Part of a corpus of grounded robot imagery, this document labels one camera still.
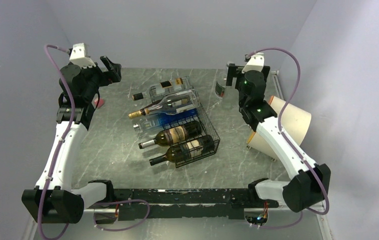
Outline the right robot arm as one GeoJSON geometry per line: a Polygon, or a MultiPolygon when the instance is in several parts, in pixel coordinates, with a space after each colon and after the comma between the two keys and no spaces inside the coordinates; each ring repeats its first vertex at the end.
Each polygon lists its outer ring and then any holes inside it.
{"type": "Polygon", "coordinates": [[[264,100],[268,70],[261,51],[245,56],[245,66],[230,64],[226,85],[236,79],[239,112],[255,136],[265,140],[283,166],[290,181],[260,180],[247,194],[247,201],[253,207],[260,207],[266,200],[284,202],[293,212],[304,209],[313,211],[312,206],[325,202],[320,215],[329,212],[328,189],[331,170],[326,164],[317,165],[291,138],[282,126],[283,112],[276,113],[264,100]]]}

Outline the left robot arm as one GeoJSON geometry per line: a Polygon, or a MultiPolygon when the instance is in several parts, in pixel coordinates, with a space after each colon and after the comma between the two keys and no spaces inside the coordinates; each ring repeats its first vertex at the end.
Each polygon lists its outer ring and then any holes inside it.
{"type": "Polygon", "coordinates": [[[75,224],[84,210],[98,203],[109,208],[116,201],[110,180],[91,180],[72,188],[72,170],[83,139],[88,133],[95,107],[92,100],[99,88],[121,81],[118,63],[102,71],[97,65],[81,68],[69,63],[61,68],[54,143],[44,171],[33,189],[23,191],[21,201],[33,219],[42,224],[75,224]]]}

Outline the frosted clear slim bottle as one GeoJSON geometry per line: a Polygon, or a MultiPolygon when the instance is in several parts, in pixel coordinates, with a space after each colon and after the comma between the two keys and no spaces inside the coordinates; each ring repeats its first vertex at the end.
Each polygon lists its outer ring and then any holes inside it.
{"type": "Polygon", "coordinates": [[[220,99],[222,99],[223,96],[225,95],[229,66],[234,65],[234,64],[235,64],[234,62],[228,61],[226,63],[226,67],[224,69],[219,69],[217,72],[217,75],[215,77],[214,92],[216,96],[220,99]]]}

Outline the clear bottle white label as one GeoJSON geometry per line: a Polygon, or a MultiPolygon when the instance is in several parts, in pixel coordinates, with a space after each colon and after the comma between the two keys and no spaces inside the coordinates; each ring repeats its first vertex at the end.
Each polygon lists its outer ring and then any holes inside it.
{"type": "Polygon", "coordinates": [[[183,90],[165,96],[159,103],[141,110],[143,116],[162,113],[166,115],[176,115],[200,106],[198,93],[193,90],[183,90]]]}

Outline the clear bottle orange black label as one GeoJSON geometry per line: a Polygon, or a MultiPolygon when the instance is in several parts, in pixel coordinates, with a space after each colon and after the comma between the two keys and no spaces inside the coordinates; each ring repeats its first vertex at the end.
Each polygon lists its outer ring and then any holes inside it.
{"type": "Polygon", "coordinates": [[[193,85],[190,83],[188,77],[178,77],[171,80],[162,81],[151,85],[146,91],[139,92],[132,95],[133,101],[143,99],[150,99],[152,103],[162,100],[163,97],[177,93],[180,91],[192,89],[193,85]]]}

